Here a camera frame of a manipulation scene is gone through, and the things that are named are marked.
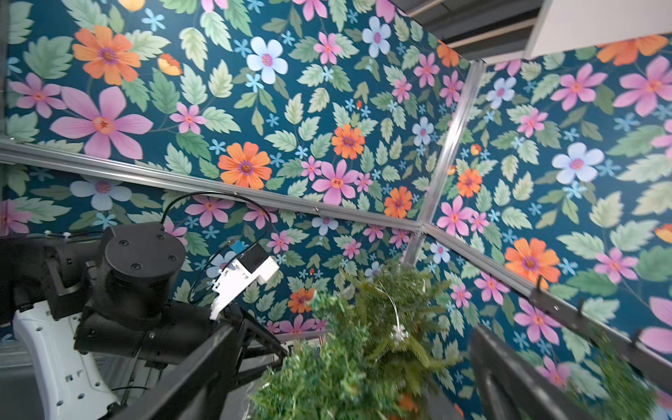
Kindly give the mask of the light green fern christmas tree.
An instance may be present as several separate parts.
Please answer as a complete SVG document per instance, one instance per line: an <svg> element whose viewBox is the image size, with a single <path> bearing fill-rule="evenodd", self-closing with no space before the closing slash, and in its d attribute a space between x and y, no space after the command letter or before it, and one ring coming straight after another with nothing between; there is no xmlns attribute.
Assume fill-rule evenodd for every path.
<svg viewBox="0 0 672 420"><path fill-rule="evenodd" d="M335 338L355 350L368 383L394 389L403 409L421 409L433 376L461 361L458 354L434 355L430 339L450 331L440 322L447 312L440 301L458 283L396 261L372 274L341 274L353 296L340 296L336 303Z"/></svg>

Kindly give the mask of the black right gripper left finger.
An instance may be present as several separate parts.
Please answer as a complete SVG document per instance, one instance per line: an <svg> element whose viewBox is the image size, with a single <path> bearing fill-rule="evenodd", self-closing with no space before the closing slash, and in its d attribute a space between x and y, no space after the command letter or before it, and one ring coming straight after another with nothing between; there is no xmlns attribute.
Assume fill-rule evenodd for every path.
<svg viewBox="0 0 672 420"><path fill-rule="evenodd" d="M233 327L222 327L115 419L218 419L237 372Z"/></svg>

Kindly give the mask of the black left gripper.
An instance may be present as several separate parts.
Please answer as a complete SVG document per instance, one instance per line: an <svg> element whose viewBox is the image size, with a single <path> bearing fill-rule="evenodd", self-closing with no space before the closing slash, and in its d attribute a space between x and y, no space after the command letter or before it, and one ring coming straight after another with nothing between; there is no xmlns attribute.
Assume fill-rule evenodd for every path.
<svg viewBox="0 0 672 420"><path fill-rule="evenodd" d="M236 373L232 383L252 383L268 370L278 371L283 367L289 352L281 341L260 324L252 315L237 304L225 309L225 319L236 330ZM257 367L242 369L244 361L270 356L271 360Z"/></svg>

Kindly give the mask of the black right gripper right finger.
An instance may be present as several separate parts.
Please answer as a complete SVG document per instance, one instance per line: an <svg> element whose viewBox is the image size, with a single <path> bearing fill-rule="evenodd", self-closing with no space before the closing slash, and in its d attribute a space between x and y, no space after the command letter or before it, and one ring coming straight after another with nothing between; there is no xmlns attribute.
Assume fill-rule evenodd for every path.
<svg viewBox="0 0 672 420"><path fill-rule="evenodd" d="M469 358L487 419L581 420L592 416L491 330L472 332Z"/></svg>

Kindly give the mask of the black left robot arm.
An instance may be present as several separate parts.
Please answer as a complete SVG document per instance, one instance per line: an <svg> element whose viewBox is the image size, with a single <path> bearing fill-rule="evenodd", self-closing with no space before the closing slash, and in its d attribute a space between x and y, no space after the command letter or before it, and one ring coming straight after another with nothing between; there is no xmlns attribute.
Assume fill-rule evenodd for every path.
<svg viewBox="0 0 672 420"><path fill-rule="evenodd" d="M278 265L255 244L219 270L209 307L173 300L186 260L159 222L100 237L1 241L1 320L33 363L47 419L217 419L228 394L283 365L287 352L236 298ZM168 375L131 404L96 355L146 362Z"/></svg>

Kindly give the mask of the thin wire string light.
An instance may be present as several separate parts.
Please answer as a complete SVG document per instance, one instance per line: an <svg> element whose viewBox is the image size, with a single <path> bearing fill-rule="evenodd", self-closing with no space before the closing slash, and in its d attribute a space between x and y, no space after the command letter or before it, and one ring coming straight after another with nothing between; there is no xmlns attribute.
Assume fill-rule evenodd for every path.
<svg viewBox="0 0 672 420"><path fill-rule="evenodd" d="M376 290L381 294L380 318L390 319L391 335L397 343L413 337L426 341L428 295L424 276L409 266L388 267L374 277Z"/></svg>

